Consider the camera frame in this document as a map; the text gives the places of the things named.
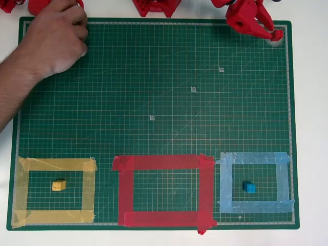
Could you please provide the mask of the bare human hand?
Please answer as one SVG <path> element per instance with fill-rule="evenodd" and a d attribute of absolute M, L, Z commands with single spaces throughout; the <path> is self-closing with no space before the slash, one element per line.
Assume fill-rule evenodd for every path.
<path fill-rule="evenodd" d="M 87 15 L 77 1 L 51 1 L 31 22 L 17 47 L 24 74 L 39 82 L 86 55 Z"/>

